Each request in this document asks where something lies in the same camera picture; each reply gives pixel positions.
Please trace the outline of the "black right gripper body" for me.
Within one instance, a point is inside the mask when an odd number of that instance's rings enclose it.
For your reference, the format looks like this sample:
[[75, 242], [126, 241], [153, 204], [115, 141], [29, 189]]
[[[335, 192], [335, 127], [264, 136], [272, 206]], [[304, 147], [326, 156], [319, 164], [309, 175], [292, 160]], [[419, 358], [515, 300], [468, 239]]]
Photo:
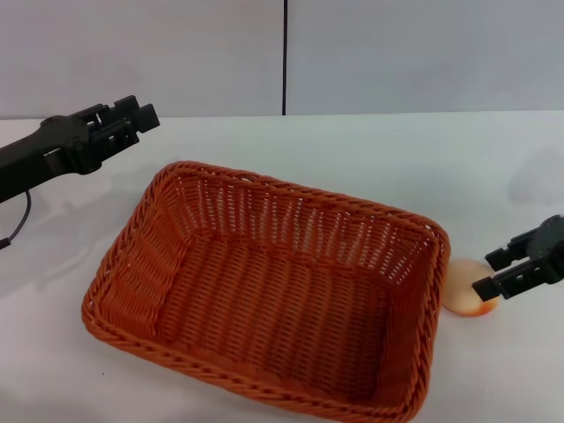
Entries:
[[504, 255], [509, 264], [524, 259], [500, 276], [505, 299], [560, 282], [564, 279], [564, 217], [552, 216], [536, 229], [513, 238]]

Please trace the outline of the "pale peach toy fruit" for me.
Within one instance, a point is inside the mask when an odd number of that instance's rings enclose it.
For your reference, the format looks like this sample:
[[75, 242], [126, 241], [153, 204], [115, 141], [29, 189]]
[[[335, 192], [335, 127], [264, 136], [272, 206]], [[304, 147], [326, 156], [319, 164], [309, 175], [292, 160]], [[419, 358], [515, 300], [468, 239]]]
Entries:
[[482, 301], [472, 287], [474, 282], [493, 275], [494, 271], [487, 264], [471, 259], [451, 260], [442, 305], [462, 317], [478, 317], [493, 311], [499, 306], [500, 299]]

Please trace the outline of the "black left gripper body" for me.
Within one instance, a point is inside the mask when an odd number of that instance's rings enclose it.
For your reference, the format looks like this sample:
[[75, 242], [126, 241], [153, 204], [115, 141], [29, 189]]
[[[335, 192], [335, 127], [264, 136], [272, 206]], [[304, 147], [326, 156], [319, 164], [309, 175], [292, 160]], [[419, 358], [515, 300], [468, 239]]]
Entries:
[[90, 174], [136, 144], [131, 119], [115, 119], [112, 107], [50, 116], [31, 135], [0, 147], [0, 203], [61, 175]]

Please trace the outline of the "dark vertical wall strip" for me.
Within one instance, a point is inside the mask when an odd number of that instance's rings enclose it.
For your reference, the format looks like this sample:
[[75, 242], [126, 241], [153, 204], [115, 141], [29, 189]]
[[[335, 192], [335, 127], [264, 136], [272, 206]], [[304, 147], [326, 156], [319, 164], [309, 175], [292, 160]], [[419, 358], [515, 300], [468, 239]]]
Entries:
[[281, 114], [286, 115], [287, 103], [287, 51], [288, 51], [288, 0], [283, 0], [283, 51]]

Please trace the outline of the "orange woven plastic basket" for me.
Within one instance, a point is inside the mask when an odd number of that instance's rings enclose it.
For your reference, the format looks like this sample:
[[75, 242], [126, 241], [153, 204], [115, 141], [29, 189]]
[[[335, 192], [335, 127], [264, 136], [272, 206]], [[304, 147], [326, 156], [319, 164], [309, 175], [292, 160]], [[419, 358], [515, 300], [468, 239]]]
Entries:
[[102, 259], [82, 319], [109, 345], [243, 397], [406, 423], [427, 396], [449, 255], [420, 215], [176, 162]]

